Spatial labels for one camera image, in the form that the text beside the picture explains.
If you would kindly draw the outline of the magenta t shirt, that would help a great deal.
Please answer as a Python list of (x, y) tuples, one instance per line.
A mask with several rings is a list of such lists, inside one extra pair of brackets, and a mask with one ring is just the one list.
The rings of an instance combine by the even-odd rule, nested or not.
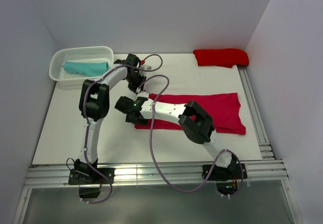
[(163, 94), (159, 102), (183, 104), (196, 101), (211, 115), (215, 130), (218, 133), (245, 135), (246, 127), (239, 117), (240, 102), (238, 93), (224, 93), (213, 95), (172, 95)]

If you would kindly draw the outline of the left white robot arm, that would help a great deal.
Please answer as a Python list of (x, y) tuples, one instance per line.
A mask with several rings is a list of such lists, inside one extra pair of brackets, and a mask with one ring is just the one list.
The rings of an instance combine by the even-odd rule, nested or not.
[(151, 69), (151, 66), (144, 64), (144, 60), (129, 54), (124, 60), (116, 60), (103, 75), (83, 82), (79, 110), (85, 119), (85, 134), (75, 166), (85, 166), (80, 172), (80, 178), (86, 183), (93, 183), (98, 178), (98, 170), (92, 166), (98, 161), (98, 137), (102, 121), (110, 109), (110, 90), (126, 80), (128, 88), (136, 93), (137, 89), (143, 88), (146, 72)]

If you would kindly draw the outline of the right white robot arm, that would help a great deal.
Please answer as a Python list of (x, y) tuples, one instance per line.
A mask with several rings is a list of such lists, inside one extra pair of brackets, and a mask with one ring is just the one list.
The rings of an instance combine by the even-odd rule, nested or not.
[(150, 144), (152, 143), (153, 126), (157, 120), (180, 126), (185, 136), (193, 143), (199, 144), (216, 160), (221, 177), (228, 179), (235, 172), (233, 159), (237, 159), (220, 141), (213, 119), (196, 101), (172, 104), (151, 99), (138, 94), (135, 100), (122, 96), (115, 109), (126, 115), (126, 122), (148, 125), (150, 123)]

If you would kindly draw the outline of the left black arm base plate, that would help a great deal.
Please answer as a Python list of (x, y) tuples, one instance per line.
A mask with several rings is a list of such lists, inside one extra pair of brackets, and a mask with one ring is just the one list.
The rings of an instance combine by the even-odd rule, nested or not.
[[(110, 198), (113, 191), (114, 168), (105, 167), (99, 169), (97, 167), (97, 160), (93, 164), (88, 165), (79, 159), (73, 160), (72, 158), (67, 159), (66, 166), (70, 171), (68, 185), (79, 186), (81, 201), (89, 204), (99, 204)], [(94, 200), (99, 197), (103, 184), (109, 185), (109, 193), (102, 200)]]

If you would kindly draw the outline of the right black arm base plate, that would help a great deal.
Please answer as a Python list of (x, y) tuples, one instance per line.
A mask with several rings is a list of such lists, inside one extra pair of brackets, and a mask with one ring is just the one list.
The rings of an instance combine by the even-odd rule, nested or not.
[(238, 163), (232, 163), (228, 168), (214, 166), (208, 181), (214, 181), (217, 190), (221, 195), (231, 196), (239, 189), (238, 181), (246, 180), (248, 175), (245, 164), (241, 164), (242, 170)]

